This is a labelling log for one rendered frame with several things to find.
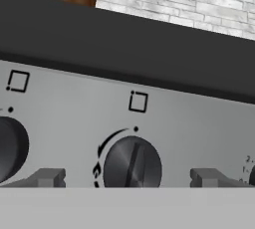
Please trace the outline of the dark grey stove knob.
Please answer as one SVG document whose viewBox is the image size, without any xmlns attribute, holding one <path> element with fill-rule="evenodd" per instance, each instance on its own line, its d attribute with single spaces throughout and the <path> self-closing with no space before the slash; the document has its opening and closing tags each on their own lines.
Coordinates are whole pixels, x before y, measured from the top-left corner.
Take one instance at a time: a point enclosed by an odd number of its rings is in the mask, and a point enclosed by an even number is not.
<svg viewBox="0 0 255 229">
<path fill-rule="evenodd" d="M 29 135 L 16 119 L 0 116 L 0 183 L 14 176 L 25 163 Z"/>
<path fill-rule="evenodd" d="M 107 153 L 103 179 L 105 187 L 158 187 L 161 159 L 147 140 L 134 135 L 123 137 Z"/>
<path fill-rule="evenodd" d="M 249 175 L 249 184 L 255 186 L 255 165 L 252 167 Z"/>
</svg>

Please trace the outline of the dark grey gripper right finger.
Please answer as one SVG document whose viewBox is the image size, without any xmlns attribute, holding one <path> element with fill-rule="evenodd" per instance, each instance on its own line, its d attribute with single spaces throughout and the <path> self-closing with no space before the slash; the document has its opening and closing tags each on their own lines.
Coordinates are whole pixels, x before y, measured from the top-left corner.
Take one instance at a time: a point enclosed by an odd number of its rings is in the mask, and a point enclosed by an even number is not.
<svg viewBox="0 0 255 229">
<path fill-rule="evenodd" d="M 231 179 L 215 168 L 192 168 L 190 170 L 191 187 L 250 187 L 250 184 Z"/>
</svg>

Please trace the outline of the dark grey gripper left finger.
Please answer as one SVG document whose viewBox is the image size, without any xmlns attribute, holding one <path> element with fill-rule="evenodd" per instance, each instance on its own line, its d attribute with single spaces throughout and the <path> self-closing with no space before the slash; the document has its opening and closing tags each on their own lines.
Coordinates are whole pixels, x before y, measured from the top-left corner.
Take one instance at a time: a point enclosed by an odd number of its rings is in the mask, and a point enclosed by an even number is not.
<svg viewBox="0 0 255 229">
<path fill-rule="evenodd" d="M 65 187 L 64 168 L 40 168 L 27 178 L 5 184 L 5 188 L 54 188 Z"/>
</svg>

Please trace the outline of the grey and black stove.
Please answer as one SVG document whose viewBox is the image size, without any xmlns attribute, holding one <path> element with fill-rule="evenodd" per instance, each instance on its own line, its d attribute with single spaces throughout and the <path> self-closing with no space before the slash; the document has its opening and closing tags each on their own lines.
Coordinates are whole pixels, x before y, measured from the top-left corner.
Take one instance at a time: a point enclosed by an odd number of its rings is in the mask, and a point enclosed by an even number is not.
<svg viewBox="0 0 255 229">
<path fill-rule="evenodd" d="M 192 168 L 249 184 L 255 165 L 254 43 L 58 0 L 0 0 L 0 116 L 29 135 L 20 170 L 64 168 L 65 187 L 105 188 L 121 138 L 150 142 L 158 187 Z"/>
</svg>

